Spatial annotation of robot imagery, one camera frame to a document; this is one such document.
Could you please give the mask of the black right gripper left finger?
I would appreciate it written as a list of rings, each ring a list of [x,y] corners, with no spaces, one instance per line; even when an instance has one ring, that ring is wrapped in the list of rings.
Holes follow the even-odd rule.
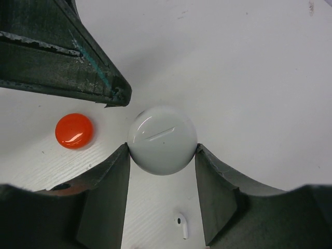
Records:
[[[85,173],[41,193],[55,197],[56,218],[36,248],[120,248],[130,174],[127,143]]]

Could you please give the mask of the white round earbud case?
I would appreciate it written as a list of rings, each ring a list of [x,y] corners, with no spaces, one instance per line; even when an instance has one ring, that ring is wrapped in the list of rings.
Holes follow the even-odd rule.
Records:
[[[193,122],[177,108],[155,106],[142,111],[129,128],[130,156],[142,170],[171,175],[192,160],[198,136]]]

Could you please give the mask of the white earbud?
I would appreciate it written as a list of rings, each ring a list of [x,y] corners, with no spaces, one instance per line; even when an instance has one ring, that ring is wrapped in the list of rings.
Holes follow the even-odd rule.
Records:
[[[177,213],[174,216],[174,221],[176,225],[180,227],[182,230],[182,238],[184,240],[187,240],[189,238],[189,233],[188,233],[188,224],[185,216],[182,213]]]

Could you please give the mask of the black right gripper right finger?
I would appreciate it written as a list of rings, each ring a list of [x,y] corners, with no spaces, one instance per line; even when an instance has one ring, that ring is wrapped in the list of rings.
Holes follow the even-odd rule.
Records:
[[[195,171],[207,246],[293,246],[284,191],[235,170],[202,144]]]

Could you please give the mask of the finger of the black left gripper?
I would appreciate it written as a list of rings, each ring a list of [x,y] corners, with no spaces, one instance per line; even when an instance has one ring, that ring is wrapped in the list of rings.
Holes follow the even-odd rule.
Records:
[[[1,1],[1,87],[127,106],[132,89],[75,1]]]

